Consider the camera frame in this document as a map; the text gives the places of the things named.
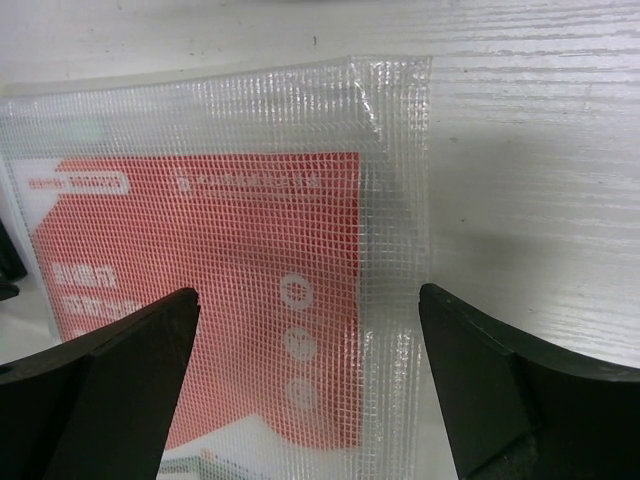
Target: transparent plastic bag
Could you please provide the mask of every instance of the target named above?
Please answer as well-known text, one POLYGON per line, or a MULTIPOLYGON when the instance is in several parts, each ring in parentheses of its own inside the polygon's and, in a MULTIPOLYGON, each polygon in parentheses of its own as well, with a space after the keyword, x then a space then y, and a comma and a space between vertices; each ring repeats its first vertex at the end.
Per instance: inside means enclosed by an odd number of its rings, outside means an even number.
POLYGON ((55 335, 201 295, 158 478, 413 478, 429 68, 351 57, 0 100, 55 335))

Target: grid-patterned plastic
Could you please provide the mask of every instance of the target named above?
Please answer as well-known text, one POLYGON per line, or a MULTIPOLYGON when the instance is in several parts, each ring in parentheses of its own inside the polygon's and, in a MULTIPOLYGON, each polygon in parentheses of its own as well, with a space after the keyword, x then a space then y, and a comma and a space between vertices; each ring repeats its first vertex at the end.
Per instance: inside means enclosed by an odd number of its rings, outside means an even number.
POLYGON ((200 293, 159 479, 413 478, 429 66, 0 100, 62 340, 200 293))

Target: white circle icon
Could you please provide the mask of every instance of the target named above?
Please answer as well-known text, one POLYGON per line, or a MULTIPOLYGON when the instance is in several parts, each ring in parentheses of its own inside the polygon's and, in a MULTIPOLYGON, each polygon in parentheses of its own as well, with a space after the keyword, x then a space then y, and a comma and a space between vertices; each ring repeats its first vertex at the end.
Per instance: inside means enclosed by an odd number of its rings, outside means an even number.
POLYGON ((285 393, 289 401, 300 410, 312 410, 318 404, 316 389, 304 378, 290 380, 285 393))
POLYGON ((280 280, 280 298, 294 310, 304 310, 313 303, 313 288, 306 278, 291 273, 280 280))
POLYGON ((316 356, 316 341, 304 328, 291 327, 282 337, 284 348, 296 360, 308 362, 316 356))

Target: white table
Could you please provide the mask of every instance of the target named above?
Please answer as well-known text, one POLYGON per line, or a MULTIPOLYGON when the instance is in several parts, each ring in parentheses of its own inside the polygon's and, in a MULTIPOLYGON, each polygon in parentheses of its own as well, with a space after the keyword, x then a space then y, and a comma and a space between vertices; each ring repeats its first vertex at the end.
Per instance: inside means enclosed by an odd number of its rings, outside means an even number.
MULTIPOLYGON (((640 366, 637 1, 0 4, 5 93, 351 53, 433 55, 432 280, 552 342, 640 366)), ((0 361, 47 345, 42 294, 27 293, 0 305, 13 315, 0 333, 24 340, 0 361)), ((425 395, 431 455, 421 469, 450 479, 433 391, 425 395)))

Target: white wood grain surface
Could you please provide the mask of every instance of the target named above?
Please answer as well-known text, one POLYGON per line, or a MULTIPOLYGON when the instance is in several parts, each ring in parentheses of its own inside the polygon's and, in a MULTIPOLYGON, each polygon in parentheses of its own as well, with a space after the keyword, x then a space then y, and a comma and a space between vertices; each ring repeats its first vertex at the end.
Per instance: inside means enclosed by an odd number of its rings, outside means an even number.
POLYGON ((7 92, 433 55, 432 279, 552 342, 640 367, 638 1, 0 5, 7 92))

